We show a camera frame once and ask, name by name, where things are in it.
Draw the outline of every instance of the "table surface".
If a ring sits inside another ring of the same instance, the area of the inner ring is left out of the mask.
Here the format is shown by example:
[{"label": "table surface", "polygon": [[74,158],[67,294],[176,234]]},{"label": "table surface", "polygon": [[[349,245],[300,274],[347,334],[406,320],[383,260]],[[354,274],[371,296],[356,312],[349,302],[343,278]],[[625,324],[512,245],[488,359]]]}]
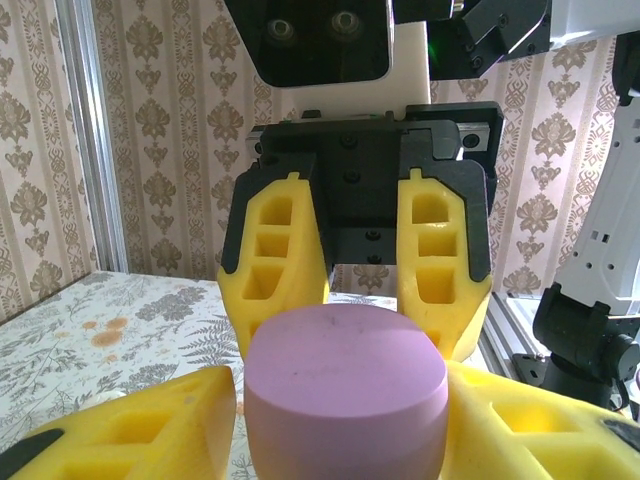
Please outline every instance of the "table surface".
[{"label": "table surface", "polygon": [[[396,309],[396,300],[331,294]],[[468,364],[486,369],[476,351]],[[211,365],[233,371],[238,408],[227,478],[255,479],[243,364],[216,282],[96,272],[0,327],[0,452],[108,391],[132,393]]]}]

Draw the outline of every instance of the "patterned wallpaper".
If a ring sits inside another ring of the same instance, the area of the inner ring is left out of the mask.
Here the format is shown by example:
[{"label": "patterned wallpaper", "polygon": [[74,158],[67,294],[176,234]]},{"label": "patterned wallpaper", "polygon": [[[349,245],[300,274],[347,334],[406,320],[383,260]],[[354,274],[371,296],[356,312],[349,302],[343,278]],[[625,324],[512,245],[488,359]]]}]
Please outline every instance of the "patterned wallpaper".
[{"label": "patterned wallpaper", "polygon": [[254,124],[282,118],[221,0],[94,0],[133,272],[215,278]]},{"label": "patterned wallpaper", "polygon": [[95,268],[53,0],[0,0],[0,324]]},{"label": "patterned wallpaper", "polygon": [[[93,0],[134,272],[215,278],[234,179],[255,124],[293,117],[255,75],[222,0]],[[434,82],[436,102],[505,109],[491,217],[495,288],[539,292],[570,252],[612,132],[611,39]],[[395,292],[385,266],[341,266],[334,288]]]}]

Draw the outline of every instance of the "pink cylinder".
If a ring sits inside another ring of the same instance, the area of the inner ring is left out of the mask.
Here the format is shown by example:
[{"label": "pink cylinder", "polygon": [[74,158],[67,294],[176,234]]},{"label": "pink cylinder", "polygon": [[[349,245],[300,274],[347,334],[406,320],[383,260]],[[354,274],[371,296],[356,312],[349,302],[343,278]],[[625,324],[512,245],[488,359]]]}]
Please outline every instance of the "pink cylinder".
[{"label": "pink cylinder", "polygon": [[253,337],[244,382],[260,480],[438,478],[446,365],[403,315],[347,304],[277,315]]}]

